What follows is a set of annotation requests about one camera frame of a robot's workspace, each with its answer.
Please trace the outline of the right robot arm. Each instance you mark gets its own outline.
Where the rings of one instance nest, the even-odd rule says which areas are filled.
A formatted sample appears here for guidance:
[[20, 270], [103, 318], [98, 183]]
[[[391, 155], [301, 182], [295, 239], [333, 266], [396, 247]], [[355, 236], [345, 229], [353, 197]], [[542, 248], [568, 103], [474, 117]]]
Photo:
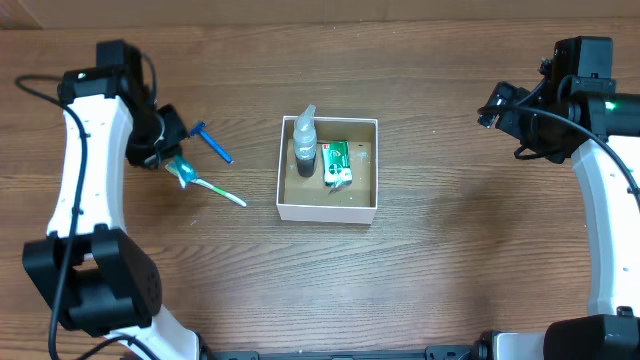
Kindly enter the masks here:
[[518, 160], [569, 160], [582, 192], [591, 261], [584, 317], [545, 331], [487, 331], [470, 359], [636, 359], [639, 356], [639, 97], [619, 93], [613, 41], [556, 42], [531, 91], [499, 82], [478, 122], [514, 137]]

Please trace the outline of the clear soap pump bottle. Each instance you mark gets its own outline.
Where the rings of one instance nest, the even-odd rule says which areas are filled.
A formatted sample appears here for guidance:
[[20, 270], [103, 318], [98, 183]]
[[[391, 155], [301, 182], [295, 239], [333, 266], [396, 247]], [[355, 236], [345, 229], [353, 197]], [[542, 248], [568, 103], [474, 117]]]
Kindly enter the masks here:
[[315, 128], [316, 106], [310, 104], [294, 121], [293, 147], [296, 166], [300, 176], [309, 178], [315, 171], [317, 131]]

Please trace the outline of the blue disposable razor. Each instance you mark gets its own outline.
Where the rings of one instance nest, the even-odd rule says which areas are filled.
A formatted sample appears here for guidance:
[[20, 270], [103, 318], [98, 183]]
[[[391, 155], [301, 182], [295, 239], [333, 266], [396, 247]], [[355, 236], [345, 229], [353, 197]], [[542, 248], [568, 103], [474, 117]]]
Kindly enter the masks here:
[[206, 124], [199, 122], [190, 130], [190, 136], [199, 136], [207, 143], [226, 163], [232, 164], [234, 160], [229, 153], [205, 130]]

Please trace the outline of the green soap bar pack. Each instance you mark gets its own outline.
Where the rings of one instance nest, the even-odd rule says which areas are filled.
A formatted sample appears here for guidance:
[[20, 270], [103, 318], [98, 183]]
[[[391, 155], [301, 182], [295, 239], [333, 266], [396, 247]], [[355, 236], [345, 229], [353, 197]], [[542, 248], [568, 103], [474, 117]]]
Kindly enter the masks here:
[[332, 189], [348, 186], [353, 180], [349, 157], [349, 144], [346, 141], [324, 143], [321, 146], [323, 158], [323, 177]]

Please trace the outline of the green white toothbrush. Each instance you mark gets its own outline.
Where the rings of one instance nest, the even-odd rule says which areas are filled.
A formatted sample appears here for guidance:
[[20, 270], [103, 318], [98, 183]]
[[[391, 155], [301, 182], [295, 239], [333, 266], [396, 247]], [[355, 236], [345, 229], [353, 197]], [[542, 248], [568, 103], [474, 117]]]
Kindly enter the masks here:
[[[170, 162], [169, 164], [167, 164], [165, 166], [165, 169], [169, 173], [171, 173], [172, 175], [176, 176], [179, 180], [182, 179], [182, 177], [180, 175], [180, 172], [178, 171], [178, 167], [174, 162]], [[204, 188], [206, 188], [208, 190], [211, 190], [211, 191], [213, 191], [213, 192], [225, 197], [226, 199], [234, 202], [235, 204], [237, 204], [237, 205], [239, 205], [241, 207], [244, 207], [244, 208], [247, 207], [247, 203], [244, 200], [242, 200], [239, 197], [235, 196], [234, 194], [231, 194], [231, 193], [229, 193], [229, 192], [227, 192], [227, 191], [225, 191], [225, 190], [223, 190], [221, 188], [218, 188], [218, 187], [216, 187], [216, 186], [210, 184], [209, 182], [207, 182], [205, 180], [202, 180], [200, 178], [194, 178], [192, 180], [185, 180], [185, 184], [196, 184], [196, 185], [199, 185], [201, 187], [204, 187]]]

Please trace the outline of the white green toothpaste tube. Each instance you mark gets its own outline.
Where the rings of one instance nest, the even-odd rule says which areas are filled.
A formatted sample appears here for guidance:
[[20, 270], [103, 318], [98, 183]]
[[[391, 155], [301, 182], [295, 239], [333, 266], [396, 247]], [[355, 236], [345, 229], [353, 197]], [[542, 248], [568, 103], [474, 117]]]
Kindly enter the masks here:
[[174, 159], [167, 164], [166, 168], [173, 171], [182, 189], [185, 189], [188, 184], [195, 182], [199, 178], [193, 166], [184, 157], [179, 155], [175, 156]]

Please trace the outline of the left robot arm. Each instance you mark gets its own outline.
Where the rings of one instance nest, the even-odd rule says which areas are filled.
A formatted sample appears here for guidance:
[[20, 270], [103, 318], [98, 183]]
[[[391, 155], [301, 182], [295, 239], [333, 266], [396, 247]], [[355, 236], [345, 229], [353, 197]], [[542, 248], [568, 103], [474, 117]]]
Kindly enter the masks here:
[[200, 336], [164, 306], [159, 271], [125, 225], [125, 168], [158, 168], [181, 154], [188, 135], [173, 107], [157, 105], [156, 82], [143, 76], [152, 67], [135, 46], [104, 41], [94, 67], [58, 79], [52, 101], [66, 127], [60, 192], [45, 238], [26, 243], [22, 255], [51, 310], [51, 356], [66, 329], [142, 359], [208, 357]]

